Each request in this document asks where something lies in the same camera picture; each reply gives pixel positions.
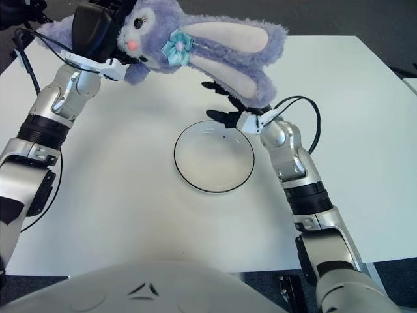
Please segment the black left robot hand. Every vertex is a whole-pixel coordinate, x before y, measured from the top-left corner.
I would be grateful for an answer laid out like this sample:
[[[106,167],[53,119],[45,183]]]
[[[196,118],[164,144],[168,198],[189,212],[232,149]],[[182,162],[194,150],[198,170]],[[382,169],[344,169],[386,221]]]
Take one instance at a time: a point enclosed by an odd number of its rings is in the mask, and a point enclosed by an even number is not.
[[[124,65],[136,61],[117,47],[124,20],[135,1],[101,0],[78,5],[72,22],[72,51],[82,57],[105,63],[115,58]]]

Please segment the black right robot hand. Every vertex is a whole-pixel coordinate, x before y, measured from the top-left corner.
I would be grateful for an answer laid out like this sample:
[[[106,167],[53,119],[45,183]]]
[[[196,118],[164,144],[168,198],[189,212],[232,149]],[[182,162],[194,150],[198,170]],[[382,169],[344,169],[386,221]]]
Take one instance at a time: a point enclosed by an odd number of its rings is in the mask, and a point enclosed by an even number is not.
[[[245,107],[241,101],[226,91],[221,85],[216,82],[202,82],[201,85],[206,89],[211,89],[215,93],[224,95],[228,98],[230,103],[237,109],[235,112],[221,112],[218,110],[207,110],[206,115],[212,120],[219,122],[225,126],[225,128],[235,128],[237,122],[243,112],[250,112],[255,115],[262,115],[265,112],[271,110],[271,106],[267,105],[264,108],[252,108]]]

